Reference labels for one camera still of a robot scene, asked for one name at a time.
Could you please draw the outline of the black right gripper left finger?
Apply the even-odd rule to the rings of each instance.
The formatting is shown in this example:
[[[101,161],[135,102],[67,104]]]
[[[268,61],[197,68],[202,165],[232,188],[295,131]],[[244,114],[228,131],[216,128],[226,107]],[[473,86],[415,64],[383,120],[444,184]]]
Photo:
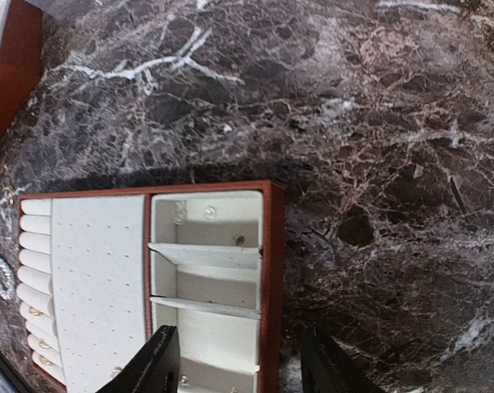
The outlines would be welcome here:
[[[162,325],[122,371],[97,393],[176,393],[179,374],[178,329]]]

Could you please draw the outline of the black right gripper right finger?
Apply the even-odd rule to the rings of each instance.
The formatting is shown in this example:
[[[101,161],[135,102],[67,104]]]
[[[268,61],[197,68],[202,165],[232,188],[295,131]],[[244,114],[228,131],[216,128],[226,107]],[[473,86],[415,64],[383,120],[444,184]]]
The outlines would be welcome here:
[[[383,392],[330,335],[317,327],[303,331],[300,358],[304,392]]]

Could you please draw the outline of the red earring tray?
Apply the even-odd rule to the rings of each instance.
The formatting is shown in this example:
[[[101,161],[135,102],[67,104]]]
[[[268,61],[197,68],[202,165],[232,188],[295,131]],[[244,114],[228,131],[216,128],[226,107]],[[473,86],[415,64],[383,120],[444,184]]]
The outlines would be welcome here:
[[[269,181],[24,196],[16,293],[33,363],[61,392],[97,392],[162,325],[177,392],[276,392],[285,192]],[[174,204],[214,206],[174,223]]]

